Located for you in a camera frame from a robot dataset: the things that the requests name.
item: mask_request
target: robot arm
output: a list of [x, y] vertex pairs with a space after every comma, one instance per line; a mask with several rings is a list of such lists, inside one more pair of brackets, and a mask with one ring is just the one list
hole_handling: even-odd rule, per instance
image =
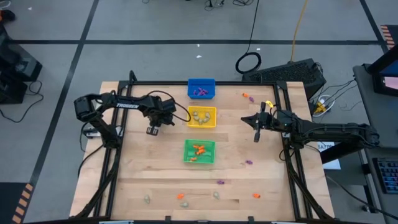
[[[93, 100], [100, 104], [95, 109]], [[74, 101], [75, 113], [78, 120], [90, 123], [101, 133], [104, 147], [117, 148], [120, 140], [115, 127], [106, 124], [102, 119], [103, 113], [110, 108], [124, 108], [141, 111], [149, 118], [147, 134], [156, 136], [162, 124], [172, 125], [173, 112], [176, 111], [173, 98], [162, 101], [159, 96], [144, 95], [142, 97], [118, 96], [114, 91], [103, 94], [89, 94]]]
[[266, 104], [261, 103], [260, 113], [243, 117], [242, 121], [250, 125], [256, 134], [254, 142], [260, 138], [260, 130], [266, 129], [284, 133], [293, 147], [303, 148], [310, 141], [335, 141], [354, 143], [357, 147], [375, 147], [379, 145], [379, 135], [373, 127], [367, 124], [317, 124], [302, 120], [291, 111], [279, 110], [277, 118], [265, 112]]

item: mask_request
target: computer monitor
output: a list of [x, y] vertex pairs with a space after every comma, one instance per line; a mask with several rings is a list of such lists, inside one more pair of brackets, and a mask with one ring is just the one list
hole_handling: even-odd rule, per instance
[[398, 45], [367, 68], [376, 93], [398, 96]]

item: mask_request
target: plastic bin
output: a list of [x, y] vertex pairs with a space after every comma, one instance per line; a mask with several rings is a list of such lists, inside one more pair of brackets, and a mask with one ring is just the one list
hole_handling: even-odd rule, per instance
[[[193, 145], [204, 146], [206, 152], [196, 155], [196, 149]], [[196, 161], [191, 161], [191, 158], [196, 157]], [[216, 142], [206, 140], [186, 139], [184, 147], [184, 162], [199, 163], [199, 164], [214, 164], [216, 158]]]
[[[196, 90], [202, 88], [207, 90], [208, 93], [206, 95], [198, 96], [193, 94]], [[190, 78], [188, 79], [188, 96], [191, 99], [203, 99], [210, 100], [216, 95], [216, 80], [214, 78]]]
[[[210, 120], [202, 125], [199, 124], [199, 121], [195, 121], [193, 119], [193, 112], [198, 113], [198, 117], [200, 119], [206, 118], [206, 113], [210, 114]], [[188, 127], [191, 128], [215, 128], [217, 125], [217, 108], [212, 106], [189, 106], [188, 112], [191, 115], [191, 121], [187, 123]]]

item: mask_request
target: yellow bin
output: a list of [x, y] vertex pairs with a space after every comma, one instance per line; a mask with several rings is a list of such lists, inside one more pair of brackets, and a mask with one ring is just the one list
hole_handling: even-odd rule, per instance
[[[191, 128], [215, 128], [217, 124], [217, 108], [211, 106], [189, 106], [188, 112], [191, 115], [191, 121], [187, 123], [188, 127]], [[202, 125], [199, 124], [199, 121], [195, 121], [193, 119], [193, 112], [198, 113], [199, 119], [205, 119], [206, 113], [210, 114], [210, 120]]]

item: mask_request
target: keyboard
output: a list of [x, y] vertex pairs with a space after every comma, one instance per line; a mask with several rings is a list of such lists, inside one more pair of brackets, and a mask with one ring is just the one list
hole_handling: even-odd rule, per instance
[[398, 158], [374, 158], [373, 164], [383, 192], [398, 194]]
[[245, 74], [243, 81], [289, 81], [309, 84], [315, 82], [317, 76], [319, 76], [319, 71], [315, 69], [313, 65], [314, 62], [312, 59], [288, 63], [286, 65], [280, 65]]

